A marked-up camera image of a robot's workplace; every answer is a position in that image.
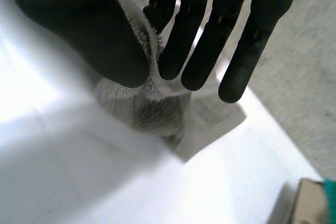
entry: green object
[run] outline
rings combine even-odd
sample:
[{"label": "green object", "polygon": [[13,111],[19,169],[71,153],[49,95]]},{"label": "green object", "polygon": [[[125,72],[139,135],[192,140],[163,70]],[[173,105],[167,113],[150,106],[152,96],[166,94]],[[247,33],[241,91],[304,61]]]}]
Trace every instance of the green object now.
[{"label": "green object", "polygon": [[329,224],[336,224],[336,182],[326,179],[323,187],[329,204]]}]

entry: towel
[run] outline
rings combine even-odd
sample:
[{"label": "towel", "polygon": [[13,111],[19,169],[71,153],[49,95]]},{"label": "towel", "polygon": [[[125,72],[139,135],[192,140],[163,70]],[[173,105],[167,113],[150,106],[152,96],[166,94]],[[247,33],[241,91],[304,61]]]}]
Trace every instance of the towel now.
[{"label": "towel", "polygon": [[135,1],[119,2],[146,53],[150,73],[147,81],[135,89],[101,79],[96,90],[98,102],[133,129],[158,135],[187,161],[236,127],[245,116],[237,106],[224,104],[217,93],[193,99],[180,83],[163,80],[157,63],[163,50],[162,39]]}]

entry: gray floor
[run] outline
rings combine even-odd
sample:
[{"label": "gray floor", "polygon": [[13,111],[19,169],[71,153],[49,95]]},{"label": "gray floor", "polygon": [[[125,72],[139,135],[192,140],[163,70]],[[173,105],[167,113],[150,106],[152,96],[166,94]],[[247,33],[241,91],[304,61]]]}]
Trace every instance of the gray floor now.
[{"label": "gray floor", "polygon": [[250,86],[321,175],[336,178],[336,0],[295,0]]}]

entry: gloved hand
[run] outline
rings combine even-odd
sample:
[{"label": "gloved hand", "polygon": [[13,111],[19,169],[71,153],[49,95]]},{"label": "gloved hand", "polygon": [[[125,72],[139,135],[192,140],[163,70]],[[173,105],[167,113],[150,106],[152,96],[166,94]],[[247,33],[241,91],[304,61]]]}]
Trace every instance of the gloved hand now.
[{"label": "gloved hand", "polygon": [[117,0],[15,1],[25,15],[72,46],[103,77],[129,88],[147,79],[146,55]]},{"label": "gloved hand", "polygon": [[[160,33],[171,19],[176,0],[150,0],[144,13]],[[200,89],[214,68],[232,32],[244,0],[213,0],[213,9],[203,34],[182,73],[184,87]],[[237,49],[221,81],[218,94],[227,103],[243,95],[252,72],[278,20],[293,0],[252,0],[250,15]],[[163,79],[175,79],[186,61],[205,13],[207,0],[181,0],[181,8],[164,52],[159,58]]]}]

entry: white table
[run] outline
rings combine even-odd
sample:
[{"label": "white table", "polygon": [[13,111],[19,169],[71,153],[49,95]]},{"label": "white table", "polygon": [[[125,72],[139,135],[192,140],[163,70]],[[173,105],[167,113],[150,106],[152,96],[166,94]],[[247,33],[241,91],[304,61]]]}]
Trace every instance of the white table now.
[{"label": "white table", "polygon": [[283,223],[320,179],[249,88],[246,120],[183,164],[100,109],[98,77],[13,0],[0,18],[0,224]]}]

